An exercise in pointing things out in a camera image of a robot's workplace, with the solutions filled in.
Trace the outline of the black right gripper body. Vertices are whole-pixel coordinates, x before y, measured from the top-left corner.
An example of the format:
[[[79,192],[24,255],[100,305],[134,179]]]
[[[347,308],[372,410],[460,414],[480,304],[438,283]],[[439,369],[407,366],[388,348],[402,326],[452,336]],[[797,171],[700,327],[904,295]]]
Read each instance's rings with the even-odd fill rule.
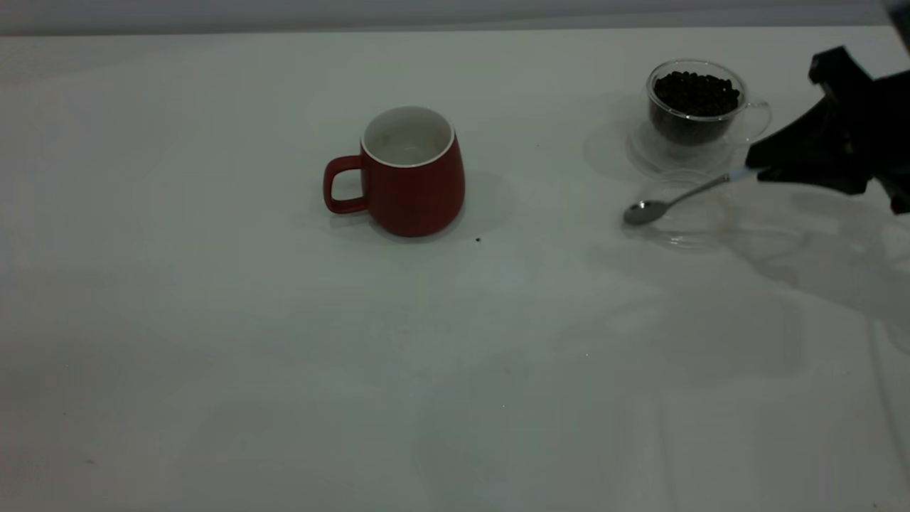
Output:
[[[908,72],[874,79],[845,48],[813,56],[810,81],[838,104],[833,155],[851,158],[873,175],[893,214],[908,214]]]

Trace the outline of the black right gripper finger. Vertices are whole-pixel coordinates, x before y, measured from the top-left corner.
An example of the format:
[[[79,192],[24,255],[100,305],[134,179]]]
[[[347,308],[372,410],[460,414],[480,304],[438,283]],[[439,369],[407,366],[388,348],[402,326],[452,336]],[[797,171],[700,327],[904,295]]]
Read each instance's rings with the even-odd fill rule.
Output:
[[[855,196],[867,191],[872,178],[870,172],[843,155],[771,152],[759,156],[761,182],[807,185]]]
[[[746,155],[746,166],[752,171],[802,168],[828,162],[837,142],[838,104],[832,100],[819,100],[805,114],[781,127],[760,142],[751,144]]]

